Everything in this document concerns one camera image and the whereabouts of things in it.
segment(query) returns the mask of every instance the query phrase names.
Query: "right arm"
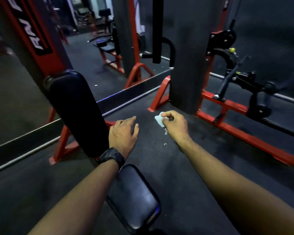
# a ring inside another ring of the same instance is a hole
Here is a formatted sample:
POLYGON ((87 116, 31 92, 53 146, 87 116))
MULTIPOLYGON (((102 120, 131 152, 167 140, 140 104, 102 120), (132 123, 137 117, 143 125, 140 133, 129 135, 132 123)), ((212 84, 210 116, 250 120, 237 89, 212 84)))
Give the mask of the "right arm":
POLYGON ((172 110, 161 116, 174 119, 163 119, 168 133, 241 234, 294 235, 293 208, 195 143, 181 114, 172 110))

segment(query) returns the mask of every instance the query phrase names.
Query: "padded seat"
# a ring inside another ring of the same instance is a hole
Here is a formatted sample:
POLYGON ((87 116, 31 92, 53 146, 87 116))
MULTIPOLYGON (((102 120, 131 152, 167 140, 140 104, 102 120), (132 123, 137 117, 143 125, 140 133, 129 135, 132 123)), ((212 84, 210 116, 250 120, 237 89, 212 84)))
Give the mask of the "padded seat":
POLYGON ((148 230, 161 211, 158 196, 134 165, 122 167, 106 201, 131 234, 148 230))
POLYGON ((107 45, 107 46, 105 46, 105 47, 100 47, 100 49, 103 50, 103 51, 106 52, 106 53, 111 53, 111 52, 115 51, 115 47, 113 47, 113 46, 111 46, 111 45, 107 45))

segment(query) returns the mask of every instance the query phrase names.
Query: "left hand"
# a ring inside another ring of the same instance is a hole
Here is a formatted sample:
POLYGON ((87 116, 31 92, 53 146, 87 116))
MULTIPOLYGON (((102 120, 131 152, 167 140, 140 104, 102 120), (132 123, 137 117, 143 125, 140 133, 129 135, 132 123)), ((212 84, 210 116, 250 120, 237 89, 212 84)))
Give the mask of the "left hand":
POLYGON ((132 134, 132 125, 136 116, 126 119, 118 120, 114 126, 110 127, 109 132, 109 147, 118 150, 126 160, 137 141, 139 126, 135 125, 132 134))

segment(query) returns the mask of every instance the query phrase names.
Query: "hand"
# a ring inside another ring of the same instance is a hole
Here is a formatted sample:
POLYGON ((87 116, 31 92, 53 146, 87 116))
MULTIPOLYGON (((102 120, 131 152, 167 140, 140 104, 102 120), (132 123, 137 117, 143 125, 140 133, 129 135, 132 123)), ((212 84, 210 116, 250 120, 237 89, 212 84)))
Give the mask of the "hand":
POLYGON ((132 134, 132 125, 136 116, 126 119, 118 120, 114 126, 110 127, 109 132, 109 147, 118 150, 124 159, 126 159, 137 141, 139 132, 138 124, 135 125, 134 132, 132 134))
POLYGON ((187 121, 183 115, 177 113, 174 110, 170 110, 167 112, 163 112, 161 116, 174 119, 173 121, 162 119, 162 123, 166 127, 169 135, 178 145, 185 140, 191 139, 188 134, 187 121))

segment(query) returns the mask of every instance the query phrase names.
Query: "forearm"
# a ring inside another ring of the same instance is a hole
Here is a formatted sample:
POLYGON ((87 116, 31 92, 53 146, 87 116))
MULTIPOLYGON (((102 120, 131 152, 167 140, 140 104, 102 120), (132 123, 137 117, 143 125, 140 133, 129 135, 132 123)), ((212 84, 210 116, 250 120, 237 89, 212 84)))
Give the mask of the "forearm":
POLYGON ((90 234, 118 171, 118 164, 114 160, 100 164, 57 203, 29 234, 90 234))
POLYGON ((294 234, 294 209, 190 138, 179 146, 241 234, 294 234))

